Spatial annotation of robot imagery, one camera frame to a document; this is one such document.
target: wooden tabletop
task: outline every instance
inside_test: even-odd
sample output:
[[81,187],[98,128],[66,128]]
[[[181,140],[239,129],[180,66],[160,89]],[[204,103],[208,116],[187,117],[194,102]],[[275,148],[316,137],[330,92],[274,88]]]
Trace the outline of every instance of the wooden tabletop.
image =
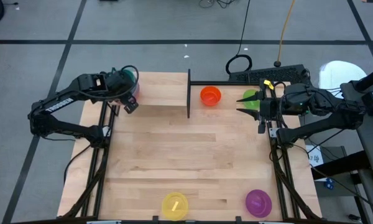
[[[171,192],[187,197],[186,220],[282,219],[269,137],[257,133],[258,122],[252,117],[235,110],[243,108],[236,100],[258,86],[218,86],[222,99],[213,107],[201,103],[202,88],[191,87],[190,119],[184,106],[142,105],[133,114],[121,110],[114,122],[100,219],[151,220],[158,215],[165,220],[161,203]],[[276,89],[280,96],[283,88]],[[97,124],[100,109],[100,103],[87,101],[80,124]],[[285,122],[291,128],[300,125],[297,116],[285,116]],[[77,140],[72,156],[87,145],[85,139]],[[305,147],[302,140],[296,145]],[[288,153],[297,192],[320,216],[306,154],[297,147]],[[91,155],[92,150],[70,166],[58,215],[67,212],[85,189]],[[246,210],[246,195],[254,189],[272,199],[268,217],[256,218]],[[285,196],[292,217],[287,190]]]

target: orange bowl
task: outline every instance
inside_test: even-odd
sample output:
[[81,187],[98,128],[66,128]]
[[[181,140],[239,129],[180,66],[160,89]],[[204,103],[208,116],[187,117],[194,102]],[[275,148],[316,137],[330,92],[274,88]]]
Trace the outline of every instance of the orange bowl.
[[200,99],[206,106],[214,106],[221,99],[221,92],[214,86],[206,86],[200,91]]

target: green bowl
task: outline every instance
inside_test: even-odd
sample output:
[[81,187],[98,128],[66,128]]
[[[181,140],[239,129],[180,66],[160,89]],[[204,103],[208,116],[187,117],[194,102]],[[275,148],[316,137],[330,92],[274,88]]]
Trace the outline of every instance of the green bowl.
[[[243,99],[245,99],[247,97],[250,97],[250,96],[254,95],[255,93],[256,93],[256,90],[247,90],[243,93]],[[247,109],[251,109],[251,110],[259,110],[260,109],[260,101],[259,100],[243,102],[243,105]]]

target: yellow cable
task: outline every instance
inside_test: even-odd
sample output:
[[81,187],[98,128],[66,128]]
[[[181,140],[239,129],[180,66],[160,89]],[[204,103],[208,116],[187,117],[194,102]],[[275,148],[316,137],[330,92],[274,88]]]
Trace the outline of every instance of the yellow cable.
[[280,42],[279,42],[278,62],[280,62],[280,53],[282,51],[283,34],[285,33],[285,29],[286,29],[286,25],[287,25],[287,22],[288,22],[288,18],[290,18],[290,15],[292,13],[292,9],[293,9],[293,5],[294,5],[295,1],[296,0],[292,1],[292,5],[290,6],[290,9],[288,10],[288,14],[287,14],[287,18],[286,18],[285,24],[283,25],[282,35],[280,36]]

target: black keyboard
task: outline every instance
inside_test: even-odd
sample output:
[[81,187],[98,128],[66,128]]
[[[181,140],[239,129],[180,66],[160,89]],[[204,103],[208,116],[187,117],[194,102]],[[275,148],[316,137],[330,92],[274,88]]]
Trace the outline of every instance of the black keyboard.
[[261,78],[274,82],[310,83],[310,78],[305,75],[303,65],[291,65],[279,68],[265,68],[245,72],[234,72],[229,75],[230,82],[249,83],[258,85]]

